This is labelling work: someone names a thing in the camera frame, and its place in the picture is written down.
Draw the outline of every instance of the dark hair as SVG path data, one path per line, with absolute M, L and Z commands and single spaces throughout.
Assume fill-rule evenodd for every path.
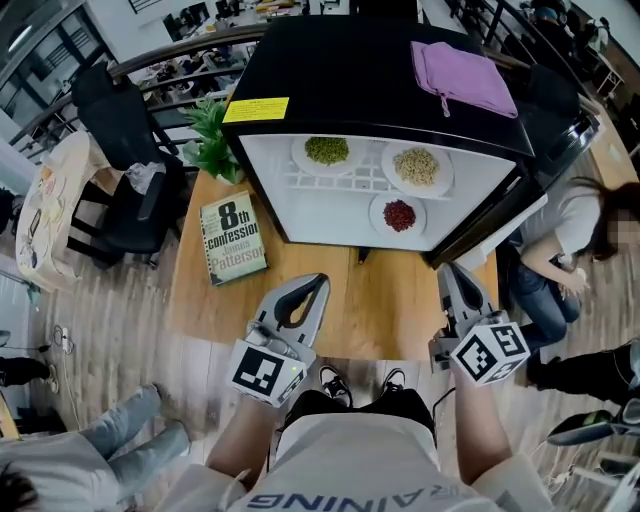
M 609 223 L 615 221 L 620 211 L 626 211 L 640 222 L 640 183 L 625 183 L 609 189 L 592 178 L 574 178 L 572 183 L 598 192 L 600 196 L 600 217 L 591 235 L 591 241 L 578 256 L 591 253 L 598 261 L 605 261 L 618 253 L 618 247 L 609 237 Z
M 18 472 L 9 471 L 7 464 L 0 473 L 0 501 L 2 512 L 23 512 L 33 510 L 38 501 L 38 493 L 31 481 Z

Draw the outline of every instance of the hand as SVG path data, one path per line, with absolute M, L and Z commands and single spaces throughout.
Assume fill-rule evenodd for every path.
M 576 268 L 573 272 L 568 273 L 568 278 L 564 283 L 560 284 L 560 294 L 563 299 L 569 295 L 577 296 L 583 293 L 587 288 L 591 288 L 587 283 L 587 276 L 581 268 Z

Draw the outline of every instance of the pink cloth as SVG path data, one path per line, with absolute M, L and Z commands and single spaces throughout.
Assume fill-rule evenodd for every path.
M 507 84 L 492 60 L 451 48 L 447 43 L 411 43 L 418 85 L 442 98 L 445 117 L 447 100 L 457 100 L 506 117 L 518 117 Z

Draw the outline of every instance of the ceiling light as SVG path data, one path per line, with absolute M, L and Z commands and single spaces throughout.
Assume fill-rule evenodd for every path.
M 11 43 L 11 46 L 9 46 L 9 51 L 12 52 L 13 50 L 16 49 L 16 47 L 22 42 L 22 40 L 27 37 L 27 34 L 29 32 L 31 32 L 31 28 L 32 26 L 29 25 L 28 27 L 25 27 L 20 34 L 18 34 L 18 37 L 16 37 L 13 41 L 13 43 Z

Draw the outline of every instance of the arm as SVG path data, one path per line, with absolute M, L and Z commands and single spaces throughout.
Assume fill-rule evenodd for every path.
M 563 250 L 558 237 L 554 232 L 551 232 L 527 247 L 520 257 L 520 261 L 534 272 L 561 284 L 572 292 L 581 292 L 586 283 L 578 274 L 566 272 L 549 261 L 554 256 L 562 253 Z
M 489 386 L 476 388 L 456 365 L 456 444 L 462 481 L 471 485 L 513 454 Z
M 236 412 L 207 457 L 207 467 L 237 477 L 249 469 L 243 483 L 251 489 L 262 471 L 275 428 L 278 410 L 241 396 Z

